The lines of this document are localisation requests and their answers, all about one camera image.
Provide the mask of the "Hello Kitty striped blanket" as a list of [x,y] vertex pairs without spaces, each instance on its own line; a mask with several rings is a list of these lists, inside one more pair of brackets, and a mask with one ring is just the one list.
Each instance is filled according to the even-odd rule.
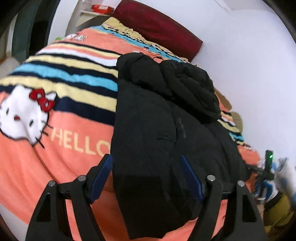
[[28,224],[50,180],[72,181],[110,151],[120,55],[185,62],[109,18],[41,49],[1,78],[1,205]]

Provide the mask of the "dark green door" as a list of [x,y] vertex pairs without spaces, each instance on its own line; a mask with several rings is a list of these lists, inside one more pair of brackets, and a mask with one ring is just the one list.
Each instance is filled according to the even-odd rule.
[[48,45],[59,3],[59,0],[31,0],[18,13],[12,39],[12,56],[19,62]]

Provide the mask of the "white bedside shelf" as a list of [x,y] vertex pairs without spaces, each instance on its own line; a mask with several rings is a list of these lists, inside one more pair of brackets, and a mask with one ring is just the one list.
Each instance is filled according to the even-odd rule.
[[110,18],[110,15],[104,15],[92,11],[81,11],[76,23],[77,29],[84,29],[93,26],[101,25],[104,21]]

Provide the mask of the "dark red headboard cushion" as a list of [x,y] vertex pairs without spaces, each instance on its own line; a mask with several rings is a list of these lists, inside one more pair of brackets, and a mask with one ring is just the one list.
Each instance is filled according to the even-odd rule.
[[121,1],[113,15],[146,40],[192,61],[203,41],[169,16],[137,1]]

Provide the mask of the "black hooded winter coat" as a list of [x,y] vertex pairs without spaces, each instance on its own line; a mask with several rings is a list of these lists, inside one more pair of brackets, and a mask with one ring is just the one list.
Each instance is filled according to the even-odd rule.
[[111,140],[113,188],[130,239],[163,238],[198,217],[180,161],[204,180],[247,180],[207,72],[141,53],[118,58],[118,96]]

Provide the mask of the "red box on shelf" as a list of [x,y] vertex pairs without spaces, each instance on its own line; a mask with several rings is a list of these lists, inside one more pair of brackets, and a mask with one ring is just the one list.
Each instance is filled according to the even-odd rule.
[[114,12],[114,8],[110,6],[104,6],[100,4],[95,4],[91,7],[92,11],[95,13],[103,15],[111,15]]

